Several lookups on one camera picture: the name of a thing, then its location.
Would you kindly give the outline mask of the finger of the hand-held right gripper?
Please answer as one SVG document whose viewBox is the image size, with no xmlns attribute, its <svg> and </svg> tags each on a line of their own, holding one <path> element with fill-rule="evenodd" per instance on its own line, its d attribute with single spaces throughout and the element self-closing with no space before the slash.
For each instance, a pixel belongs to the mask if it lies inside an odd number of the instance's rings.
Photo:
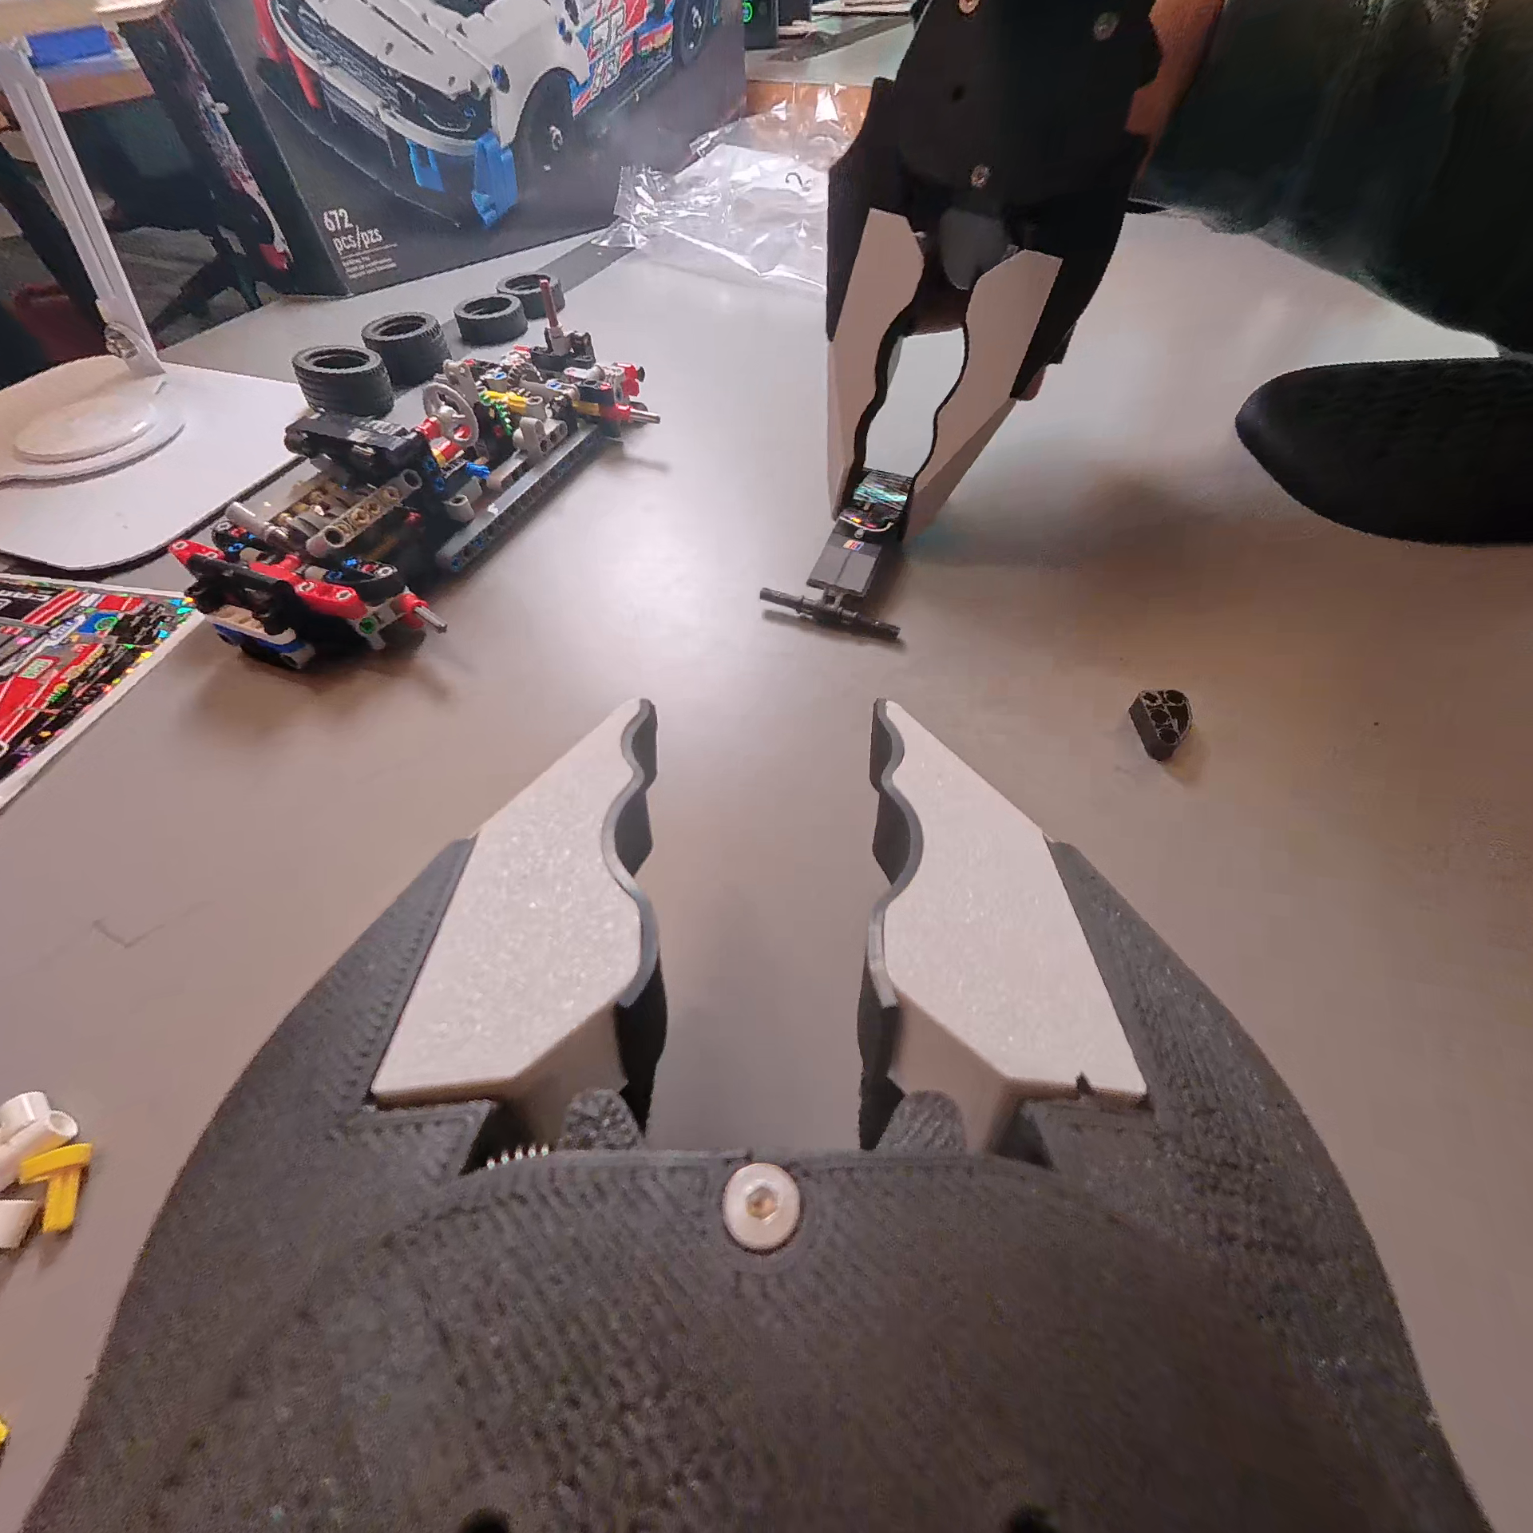
<svg viewBox="0 0 1533 1533">
<path fill-rule="evenodd" d="M 829 349 L 831 514 L 850 506 L 868 467 L 871 423 L 889 396 L 891 359 L 900 343 L 926 270 L 910 223 L 871 210 Z"/>
<path fill-rule="evenodd" d="M 933 525 L 937 514 L 995 438 L 1013 407 L 1028 351 L 1046 316 L 1063 260 L 1020 250 L 980 276 L 966 297 L 964 359 L 931 423 L 931 450 L 914 477 L 904 541 Z"/>
</svg>

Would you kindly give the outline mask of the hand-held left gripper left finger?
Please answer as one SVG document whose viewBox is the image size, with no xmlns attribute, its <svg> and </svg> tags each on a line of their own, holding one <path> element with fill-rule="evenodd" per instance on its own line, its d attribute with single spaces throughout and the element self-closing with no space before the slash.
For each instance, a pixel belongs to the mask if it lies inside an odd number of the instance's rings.
<svg viewBox="0 0 1533 1533">
<path fill-rule="evenodd" d="M 629 700 L 480 827 L 374 1077 L 380 1108 L 506 1104 L 540 1145 L 610 1091 L 647 1129 L 662 959 L 637 876 L 657 746 L 655 705 Z"/>
</svg>

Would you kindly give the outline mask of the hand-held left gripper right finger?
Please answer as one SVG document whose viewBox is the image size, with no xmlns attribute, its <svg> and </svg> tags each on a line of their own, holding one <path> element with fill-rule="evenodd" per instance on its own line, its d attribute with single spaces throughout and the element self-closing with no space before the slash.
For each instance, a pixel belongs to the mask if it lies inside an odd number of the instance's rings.
<svg viewBox="0 0 1533 1533">
<path fill-rule="evenodd" d="M 891 700 L 871 709 L 871 856 L 858 998 L 858 1141 L 918 1094 L 997 1152 L 1026 1102 L 1148 1102 L 1148 1085 L 1067 891 L 1057 847 Z"/>
</svg>

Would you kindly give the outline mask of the black curved lego panel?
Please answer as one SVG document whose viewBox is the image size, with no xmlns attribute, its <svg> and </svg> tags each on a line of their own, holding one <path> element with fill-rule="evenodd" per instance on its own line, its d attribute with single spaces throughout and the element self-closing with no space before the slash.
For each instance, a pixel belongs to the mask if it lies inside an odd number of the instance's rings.
<svg viewBox="0 0 1533 1533">
<path fill-rule="evenodd" d="M 835 516 L 808 589 L 823 607 L 864 603 L 900 549 L 916 481 L 893 471 L 864 471 Z"/>
</svg>

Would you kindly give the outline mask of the lego car chassis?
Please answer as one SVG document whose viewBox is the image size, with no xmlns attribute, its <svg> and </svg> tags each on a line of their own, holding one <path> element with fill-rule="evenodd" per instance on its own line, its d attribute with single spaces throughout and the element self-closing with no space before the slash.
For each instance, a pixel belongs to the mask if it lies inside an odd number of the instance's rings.
<svg viewBox="0 0 1533 1533">
<path fill-rule="evenodd" d="M 449 351 L 422 388 L 393 392 L 387 417 L 304 400 L 283 434 L 287 485 L 169 547 L 221 641 L 306 672 L 442 634 L 430 595 L 444 580 L 478 566 L 608 444 L 660 423 L 643 367 L 600 357 L 562 316 L 515 343 L 459 338 Z"/>
</svg>

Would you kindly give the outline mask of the person's right forearm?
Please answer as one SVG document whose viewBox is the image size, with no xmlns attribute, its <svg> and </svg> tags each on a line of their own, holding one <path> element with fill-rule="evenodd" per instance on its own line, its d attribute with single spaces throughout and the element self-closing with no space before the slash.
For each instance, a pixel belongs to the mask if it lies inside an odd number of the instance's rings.
<svg viewBox="0 0 1533 1533">
<path fill-rule="evenodd" d="M 1529 355 L 1531 5 L 1224 5 L 1140 196 Z"/>
</svg>

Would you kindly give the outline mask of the black lego connector block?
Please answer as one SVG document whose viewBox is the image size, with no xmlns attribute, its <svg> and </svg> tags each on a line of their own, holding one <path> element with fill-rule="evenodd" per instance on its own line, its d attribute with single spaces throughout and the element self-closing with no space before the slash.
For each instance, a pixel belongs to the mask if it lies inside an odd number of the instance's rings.
<svg viewBox="0 0 1533 1533">
<path fill-rule="evenodd" d="M 1193 709 L 1179 690 L 1140 690 L 1127 713 L 1144 754 L 1168 763 L 1193 729 Z"/>
</svg>

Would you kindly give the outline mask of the lego set box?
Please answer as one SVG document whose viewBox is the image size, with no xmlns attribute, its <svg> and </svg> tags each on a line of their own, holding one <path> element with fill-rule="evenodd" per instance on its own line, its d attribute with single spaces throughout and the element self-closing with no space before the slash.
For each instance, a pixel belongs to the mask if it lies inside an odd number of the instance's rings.
<svg viewBox="0 0 1533 1533">
<path fill-rule="evenodd" d="M 746 92 L 726 3 L 163 5 L 124 38 L 240 247 L 314 297 L 597 233 Z"/>
</svg>

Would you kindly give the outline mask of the person's right hand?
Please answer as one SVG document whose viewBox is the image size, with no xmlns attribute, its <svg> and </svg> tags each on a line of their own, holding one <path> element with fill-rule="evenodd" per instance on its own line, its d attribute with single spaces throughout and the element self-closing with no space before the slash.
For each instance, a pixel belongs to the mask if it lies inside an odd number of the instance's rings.
<svg viewBox="0 0 1533 1533">
<path fill-rule="evenodd" d="M 1179 105 L 1199 76 L 1224 3 L 1154 3 L 1150 24 L 1160 49 L 1160 69 L 1137 90 L 1127 132 L 1156 150 Z"/>
</svg>

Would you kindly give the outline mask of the clear plastic bag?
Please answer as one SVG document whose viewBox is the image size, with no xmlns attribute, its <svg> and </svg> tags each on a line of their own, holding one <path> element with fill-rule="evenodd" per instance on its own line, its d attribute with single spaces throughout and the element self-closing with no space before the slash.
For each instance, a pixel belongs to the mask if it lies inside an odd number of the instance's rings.
<svg viewBox="0 0 1533 1533">
<path fill-rule="evenodd" d="M 827 295 L 831 169 L 869 86 L 751 82 L 748 113 L 691 146 L 674 173 L 629 165 L 593 245 L 707 280 Z"/>
</svg>

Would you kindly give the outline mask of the pile of yellow white pieces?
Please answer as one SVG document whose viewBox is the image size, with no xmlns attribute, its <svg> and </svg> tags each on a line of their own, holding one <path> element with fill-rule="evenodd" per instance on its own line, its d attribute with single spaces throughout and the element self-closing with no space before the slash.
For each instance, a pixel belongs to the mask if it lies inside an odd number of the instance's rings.
<svg viewBox="0 0 1533 1533">
<path fill-rule="evenodd" d="M 64 1238 L 78 1207 L 93 1147 L 78 1122 L 41 1091 L 2 1104 L 2 1253 L 20 1253 L 31 1238 Z"/>
</svg>

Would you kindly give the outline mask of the colourful sticker sheet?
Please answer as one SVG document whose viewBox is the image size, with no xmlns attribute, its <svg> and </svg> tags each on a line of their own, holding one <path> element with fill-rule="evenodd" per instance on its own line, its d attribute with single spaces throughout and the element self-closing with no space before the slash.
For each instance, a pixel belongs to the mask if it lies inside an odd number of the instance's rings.
<svg viewBox="0 0 1533 1533">
<path fill-rule="evenodd" d="M 184 595 L 2 578 L 2 804 L 66 754 L 202 624 Z"/>
</svg>

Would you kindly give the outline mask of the white book stand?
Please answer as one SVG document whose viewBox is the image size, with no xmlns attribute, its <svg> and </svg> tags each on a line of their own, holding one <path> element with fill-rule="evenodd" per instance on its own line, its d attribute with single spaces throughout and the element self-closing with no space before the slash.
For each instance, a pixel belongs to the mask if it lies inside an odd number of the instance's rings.
<svg viewBox="0 0 1533 1533">
<path fill-rule="evenodd" d="M 2 547 L 24 566 L 86 578 L 151 562 L 291 463 L 297 386 L 165 363 L 105 227 L 29 40 L 122 30 L 163 5 L 4 5 L 2 78 L 43 181 L 84 260 L 107 355 L 2 394 Z"/>
</svg>

